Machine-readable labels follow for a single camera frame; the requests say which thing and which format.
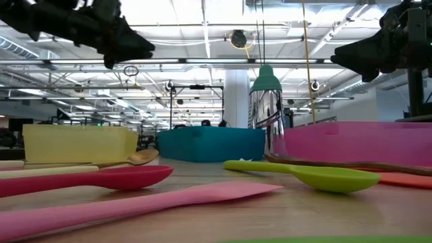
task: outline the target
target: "blue bowl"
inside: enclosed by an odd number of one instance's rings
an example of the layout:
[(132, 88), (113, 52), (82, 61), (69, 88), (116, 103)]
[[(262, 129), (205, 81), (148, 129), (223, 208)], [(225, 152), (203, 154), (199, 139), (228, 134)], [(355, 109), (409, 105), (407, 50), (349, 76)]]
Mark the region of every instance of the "blue bowl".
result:
[(224, 162), (264, 155), (265, 131), (194, 126), (158, 133), (162, 157), (191, 162)]

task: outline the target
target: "white column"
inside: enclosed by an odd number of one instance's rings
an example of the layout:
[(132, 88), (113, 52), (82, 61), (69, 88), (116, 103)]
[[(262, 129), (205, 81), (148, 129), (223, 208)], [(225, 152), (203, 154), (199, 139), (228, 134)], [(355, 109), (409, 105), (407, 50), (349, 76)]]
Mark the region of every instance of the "white column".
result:
[(227, 127), (247, 128), (249, 116), (248, 70), (225, 71), (225, 121)]

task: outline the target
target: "table surface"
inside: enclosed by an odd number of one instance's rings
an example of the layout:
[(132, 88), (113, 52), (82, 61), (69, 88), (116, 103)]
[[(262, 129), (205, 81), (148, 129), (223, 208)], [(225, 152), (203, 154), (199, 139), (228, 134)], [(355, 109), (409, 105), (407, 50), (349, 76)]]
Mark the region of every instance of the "table surface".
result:
[(74, 205), (169, 192), (199, 184), (248, 180), (283, 190), (227, 202), (167, 209), (117, 221), (70, 227), (29, 242), (223, 242), (256, 238), (426, 235), (432, 232), (432, 192), (376, 185), (352, 194), (314, 190), (292, 175), (227, 171), (220, 163), (161, 159), (173, 174), (140, 191), (93, 186), (0, 198), (0, 211)]

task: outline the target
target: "yellow container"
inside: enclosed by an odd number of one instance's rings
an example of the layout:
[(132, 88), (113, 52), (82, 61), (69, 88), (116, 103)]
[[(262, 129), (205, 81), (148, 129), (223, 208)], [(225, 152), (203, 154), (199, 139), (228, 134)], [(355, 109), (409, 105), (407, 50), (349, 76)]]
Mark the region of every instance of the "yellow container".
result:
[(28, 163), (121, 162), (136, 151), (138, 134), (125, 127), (24, 125)]

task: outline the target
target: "red spatula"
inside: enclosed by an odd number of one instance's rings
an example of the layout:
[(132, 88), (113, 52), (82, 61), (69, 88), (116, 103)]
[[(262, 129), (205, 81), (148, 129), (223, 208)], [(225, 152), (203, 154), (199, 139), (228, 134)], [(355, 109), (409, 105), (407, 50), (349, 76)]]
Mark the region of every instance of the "red spatula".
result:
[(0, 213), (0, 242), (112, 217), (131, 217), (180, 205), (213, 203), (282, 188), (254, 182), (221, 182), (150, 196)]
[(172, 171), (173, 168), (170, 166), (148, 165), (86, 173), (0, 179), (0, 197), (72, 186), (100, 186), (116, 190), (137, 190), (160, 182)]
[(432, 189), (432, 177), (421, 175), (410, 175), (405, 173), (380, 173), (380, 184), (387, 184), (392, 186), (405, 186), (423, 189)]

